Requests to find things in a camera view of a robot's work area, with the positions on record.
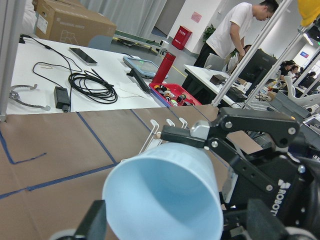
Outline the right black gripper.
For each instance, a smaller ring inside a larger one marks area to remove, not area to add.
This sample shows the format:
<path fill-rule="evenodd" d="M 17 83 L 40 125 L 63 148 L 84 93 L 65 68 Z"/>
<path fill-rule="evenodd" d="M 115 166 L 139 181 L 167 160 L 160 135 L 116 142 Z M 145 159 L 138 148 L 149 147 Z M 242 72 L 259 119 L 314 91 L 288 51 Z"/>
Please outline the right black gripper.
<path fill-rule="evenodd" d="M 220 140 L 219 156 L 229 164 L 231 176 L 220 199 L 223 239 L 237 227 L 246 228 L 250 199 L 259 199 L 286 227 L 297 227 L 320 238 L 320 163 L 295 157 L 286 147 L 271 147 L 241 156 L 228 141 Z"/>

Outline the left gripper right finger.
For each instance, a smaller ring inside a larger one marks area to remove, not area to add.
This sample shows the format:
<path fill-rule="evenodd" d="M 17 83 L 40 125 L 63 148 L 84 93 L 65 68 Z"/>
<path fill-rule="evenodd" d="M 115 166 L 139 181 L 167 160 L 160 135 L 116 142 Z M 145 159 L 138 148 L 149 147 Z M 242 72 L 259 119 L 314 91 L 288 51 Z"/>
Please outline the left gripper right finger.
<path fill-rule="evenodd" d="M 249 199 L 246 230 L 252 240 L 286 240 L 289 233 L 260 199 Z"/>

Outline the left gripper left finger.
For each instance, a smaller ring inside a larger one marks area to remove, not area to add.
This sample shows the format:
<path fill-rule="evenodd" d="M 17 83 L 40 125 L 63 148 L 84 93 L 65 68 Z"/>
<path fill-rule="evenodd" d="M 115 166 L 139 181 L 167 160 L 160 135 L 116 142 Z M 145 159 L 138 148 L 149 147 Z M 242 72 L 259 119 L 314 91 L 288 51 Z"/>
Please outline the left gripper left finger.
<path fill-rule="evenodd" d="M 105 200 L 95 200 L 76 229 L 75 240 L 104 240 L 107 233 Z"/>

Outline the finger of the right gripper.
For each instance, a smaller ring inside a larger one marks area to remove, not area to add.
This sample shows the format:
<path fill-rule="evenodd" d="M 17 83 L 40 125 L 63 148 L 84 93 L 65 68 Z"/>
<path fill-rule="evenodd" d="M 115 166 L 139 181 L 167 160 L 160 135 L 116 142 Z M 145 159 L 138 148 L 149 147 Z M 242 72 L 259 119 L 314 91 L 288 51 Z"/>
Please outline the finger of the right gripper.
<path fill-rule="evenodd" d="M 287 148 L 298 135 L 300 124 L 281 112 L 222 107 L 214 121 L 199 120 L 188 130 L 165 125 L 161 139 L 195 148 L 209 147 L 228 162 L 236 174 L 244 177 L 263 192 L 272 192 L 276 183 L 259 170 L 226 141 L 229 133 L 237 131 L 264 132 L 280 149 Z"/>

